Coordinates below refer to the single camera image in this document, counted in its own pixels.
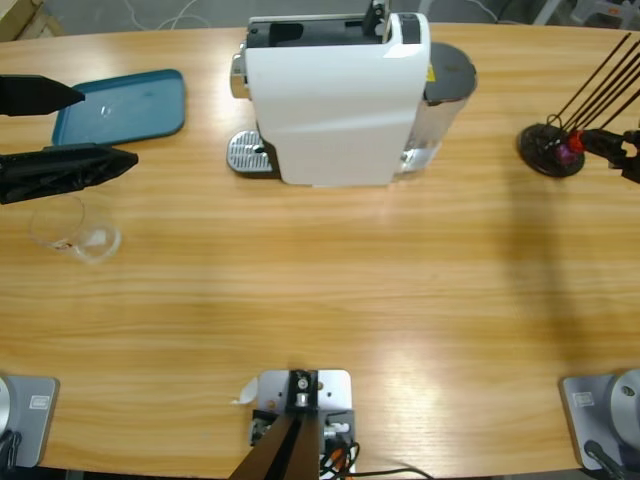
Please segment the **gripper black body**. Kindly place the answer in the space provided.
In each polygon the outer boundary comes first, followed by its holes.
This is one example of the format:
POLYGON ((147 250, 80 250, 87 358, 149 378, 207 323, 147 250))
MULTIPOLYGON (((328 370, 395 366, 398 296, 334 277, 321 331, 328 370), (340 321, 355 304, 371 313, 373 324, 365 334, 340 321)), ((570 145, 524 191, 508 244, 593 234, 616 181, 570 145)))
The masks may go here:
POLYGON ((618 136, 614 142, 613 153, 608 159, 609 168, 621 171, 627 180, 639 183, 639 131, 629 130, 618 136), (636 153, 629 156, 623 149, 627 143, 636 148, 636 153))

